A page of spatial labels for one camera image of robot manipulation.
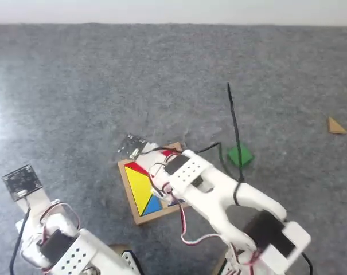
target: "white wall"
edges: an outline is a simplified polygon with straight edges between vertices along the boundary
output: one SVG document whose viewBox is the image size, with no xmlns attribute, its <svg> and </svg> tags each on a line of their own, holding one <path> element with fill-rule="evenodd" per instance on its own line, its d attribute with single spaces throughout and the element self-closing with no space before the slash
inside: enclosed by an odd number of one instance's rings
<svg viewBox="0 0 347 275">
<path fill-rule="evenodd" d="M 0 0 L 0 23 L 347 26 L 347 0 Z"/>
</svg>

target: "floor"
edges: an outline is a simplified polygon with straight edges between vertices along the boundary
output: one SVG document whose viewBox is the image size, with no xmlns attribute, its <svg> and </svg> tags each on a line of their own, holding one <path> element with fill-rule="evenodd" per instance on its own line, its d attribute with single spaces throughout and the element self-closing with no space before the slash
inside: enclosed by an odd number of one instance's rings
<svg viewBox="0 0 347 275">
<path fill-rule="evenodd" d="M 233 146 L 227 81 L 255 155 L 247 182 L 310 233 L 316 274 L 347 274 L 347 135 L 326 127 L 332 116 L 347 129 L 347 27 L 98 24 L 0 26 L 0 274 L 22 218 L 1 176 L 27 163 L 83 227 L 129 243 L 146 274 L 210 274 L 225 246 L 186 247 L 178 213 L 134 225 L 117 150 L 126 133 Z M 204 156 L 220 167 L 216 150 Z M 253 213 L 228 214 L 241 227 Z M 188 238 L 213 231 L 186 216 Z"/>
</svg>

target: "circuit board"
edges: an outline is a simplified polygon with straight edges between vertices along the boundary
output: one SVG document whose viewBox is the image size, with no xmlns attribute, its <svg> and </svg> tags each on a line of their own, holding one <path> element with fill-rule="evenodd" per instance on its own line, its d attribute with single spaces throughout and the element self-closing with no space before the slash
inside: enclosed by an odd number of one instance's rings
<svg viewBox="0 0 347 275">
<path fill-rule="evenodd" d="M 134 159 L 144 149 L 147 142 L 146 139 L 129 133 L 121 142 L 118 152 L 124 157 Z"/>
<path fill-rule="evenodd" d="M 15 202 L 42 188 L 42 184 L 30 164 L 3 176 L 2 180 Z"/>
</svg>

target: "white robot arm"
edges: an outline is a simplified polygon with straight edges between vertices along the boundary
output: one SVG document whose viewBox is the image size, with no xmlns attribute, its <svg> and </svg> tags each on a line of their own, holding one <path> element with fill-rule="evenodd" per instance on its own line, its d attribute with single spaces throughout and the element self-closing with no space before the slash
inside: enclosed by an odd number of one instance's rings
<svg viewBox="0 0 347 275">
<path fill-rule="evenodd" d="M 79 217 L 74 212 L 78 220 L 75 226 L 64 211 L 64 206 L 71 207 L 49 200 L 30 165 L 3 180 L 13 199 L 27 213 L 25 220 L 17 223 L 22 240 L 20 255 L 43 274 L 140 275 L 131 251 L 119 255 L 88 230 L 80 229 Z M 16 274 L 12 265 L 10 274 Z"/>
<path fill-rule="evenodd" d="M 238 185 L 191 150 L 167 158 L 155 148 L 156 144 L 147 144 L 136 159 L 151 175 L 153 194 L 168 202 L 183 199 L 209 221 L 229 247 L 244 251 L 242 263 L 250 262 L 252 253 L 261 250 L 258 265 L 283 274 L 309 244 L 308 233 L 296 222 L 286 222 L 286 210 L 277 201 L 247 183 Z M 238 205 L 261 211 L 247 231 L 236 228 L 226 215 L 228 206 L 236 204 L 234 196 Z M 227 258 L 234 269 L 246 272 L 233 254 Z"/>
</svg>

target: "blue triangle piece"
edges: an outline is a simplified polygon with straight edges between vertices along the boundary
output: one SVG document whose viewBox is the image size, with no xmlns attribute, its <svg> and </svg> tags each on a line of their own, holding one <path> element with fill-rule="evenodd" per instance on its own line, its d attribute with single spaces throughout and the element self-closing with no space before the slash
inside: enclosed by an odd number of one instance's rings
<svg viewBox="0 0 347 275">
<path fill-rule="evenodd" d="M 150 197 L 150 200 L 149 200 L 147 206 L 145 207 L 143 216 L 150 214 L 150 213 L 153 213 L 153 212 L 156 212 L 156 211 L 159 211 L 161 209 L 162 209 L 161 202 L 159 201 L 159 199 L 156 196 L 152 195 Z"/>
</svg>

